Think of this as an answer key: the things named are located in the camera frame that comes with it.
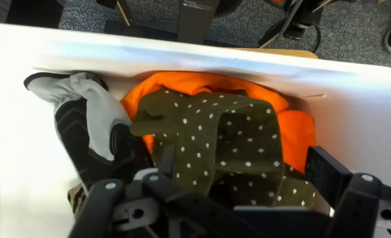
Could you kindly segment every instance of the polka dot fabric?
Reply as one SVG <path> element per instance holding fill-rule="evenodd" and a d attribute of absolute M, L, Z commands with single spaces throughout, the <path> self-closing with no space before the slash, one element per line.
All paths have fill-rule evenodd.
<path fill-rule="evenodd" d="M 311 204 L 311 199 L 301 199 L 310 191 L 303 181 L 293 186 L 284 179 L 288 167 L 278 121 L 268 101 L 223 92 L 188 96 L 162 88 L 140 100 L 130 132 L 154 134 L 154 163 L 165 145 L 174 145 L 174 179 L 182 187 L 229 206 Z M 299 191 L 291 198 L 290 189 Z"/>
<path fill-rule="evenodd" d="M 282 173 L 281 142 L 273 137 L 278 124 L 276 113 L 266 113 L 269 103 L 232 93 L 181 95 L 165 88 L 144 96 L 130 125 L 133 134 L 154 134 L 155 163 L 162 148 L 174 144 L 178 185 L 207 194 L 216 170 Z"/>

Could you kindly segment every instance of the white bin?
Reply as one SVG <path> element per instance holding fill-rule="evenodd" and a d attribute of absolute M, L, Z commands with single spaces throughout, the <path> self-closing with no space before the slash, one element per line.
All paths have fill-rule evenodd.
<path fill-rule="evenodd" d="M 354 171 L 391 183 L 391 68 L 129 37 L 0 25 L 0 238 L 66 236 L 75 178 L 52 107 L 26 91 L 38 70 L 91 70 L 122 96 L 144 72 L 214 71 L 294 96 L 317 140 Z"/>

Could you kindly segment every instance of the gray carpet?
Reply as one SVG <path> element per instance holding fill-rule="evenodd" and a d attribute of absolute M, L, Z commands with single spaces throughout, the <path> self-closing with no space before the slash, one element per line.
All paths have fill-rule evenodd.
<path fill-rule="evenodd" d="M 178 0 L 128 0 L 133 23 L 175 31 Z M 208 39 L 239 46 L 256 46 L 258 38 L 284 13 L 264 0 L 244 0 L 236 11 L 215 18 Z M 117 10 L 97 5 L 95 0 L 66 0 L 59 26 L 63 29 L 103 31 L 105 19 L 121 17 Z M 321 21 L 319 58 L 391 66 L 391 54 L 383 47 L 383 35 L 391 26 L 391 0 L 334 2 L 325 7 Z M 278 39 L 270 47 L 313 48 L 314 29 L 301 41 Z"/>

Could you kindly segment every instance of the black metal frame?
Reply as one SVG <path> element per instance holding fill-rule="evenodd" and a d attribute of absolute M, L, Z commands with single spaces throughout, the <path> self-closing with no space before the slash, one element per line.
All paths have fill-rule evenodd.
<path fill-rule="evenodd" d="M 159 171 L 140 170 L 126 186 L 118 179 L 95 183 L 70 238 L 368 238 L 376 224 L 391 231 L 391 187 L 371 174 L 350 173 L 319 146 L 309 149 L 306 177 L 334 207 L 332 216 L 302 207 L 225 210 L 207 197 L 174 185 L 170 150 L 165 152 L 166 165 Z"/>

